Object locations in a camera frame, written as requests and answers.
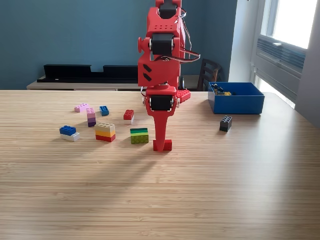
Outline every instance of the green lego brick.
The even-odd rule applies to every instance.
[[[149,133],[147,132],[138,132],[138,133],[131,133],[131,137],[135,137],[135,136],[148,136]]]
[[[147,133],[148,128],[131,128],[130,133],[136,134],[136,133]]]
[[[147,143],[149,143],[149,136],[148,135],[132,136],[131,143],[132,144],[147,144]]]

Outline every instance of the black chair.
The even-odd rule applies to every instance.
[[[221,69],[222,68],[220,64],[209,59],[203,59],[199,75],[198,87],[196,90],[198,92],[203,92],[205,86],[205,91],[208,91],[209,82],[217,82]]]

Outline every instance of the window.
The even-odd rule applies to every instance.
[[[259,76],[295,103],[318,2],[259,1],[251,58],[253,83]]]
[[[317,0],[266,0],[261,34],[307,49],[316,6]]]

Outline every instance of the yellow lego brick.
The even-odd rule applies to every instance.
[[[131,143],[132,144],[147,144],[149,143],[149,136],[131,136]]]
[[[96,125],[94,126],[94,130],[100,131],[100,132],[112,133],[113,131],[116,131],[116,127],[112,123],[97,122]]]
[[[107,132],[107,131],[97,131],[97,130],[95,130],[95,135],[102,136],[102,137],[111,138],[115,134],[116,134],[116,131]]]

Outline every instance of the red robot arm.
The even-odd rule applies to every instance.
[[[147,17],[145,39],[138,39],[138,85],[147,87],[143,102],[148,115],[154,118],[154,149],[165,148],[168,117],[173,116],[180,99],[177,98],[181,63],[194,62],[200,55],[185,49],[186,33],[182,0],[155,0]],[[196,56],[186,59],[185,53]]]

